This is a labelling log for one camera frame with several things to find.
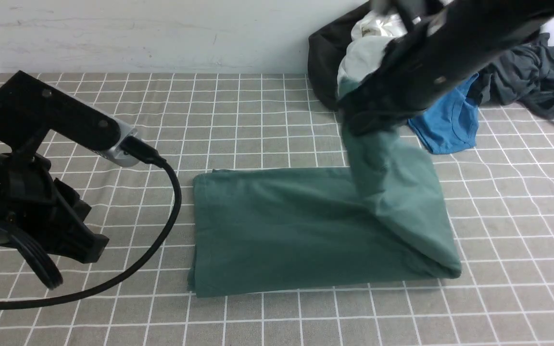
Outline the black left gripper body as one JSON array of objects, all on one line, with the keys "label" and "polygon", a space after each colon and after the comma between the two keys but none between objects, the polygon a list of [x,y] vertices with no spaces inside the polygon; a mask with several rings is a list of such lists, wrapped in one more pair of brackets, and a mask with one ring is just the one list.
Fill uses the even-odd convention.
[{"label": "black left gripper body", "polygon": [[39,154],[50,131],[94,152],[115,147],[122,134],[114,118],[28,73],[13,74],[0,86],[0,246],[16,247],[8,231],[20,230],[47,254],[95,263],[109,240],[86,227],[91,207]]}]

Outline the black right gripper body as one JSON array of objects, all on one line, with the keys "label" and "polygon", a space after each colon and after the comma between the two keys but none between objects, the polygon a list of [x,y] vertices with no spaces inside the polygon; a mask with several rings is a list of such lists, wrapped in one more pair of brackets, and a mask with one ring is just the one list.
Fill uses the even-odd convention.
[{"label": "black right gripper body", "polygon": [[432,15],[413,23],[406,1],[371,1],[376,13],[398,13],[407,32],[389,42],[379,67],[339,101],[352,135],[422,114],[554,17],[554,0],[427,0],[425,7]]}]

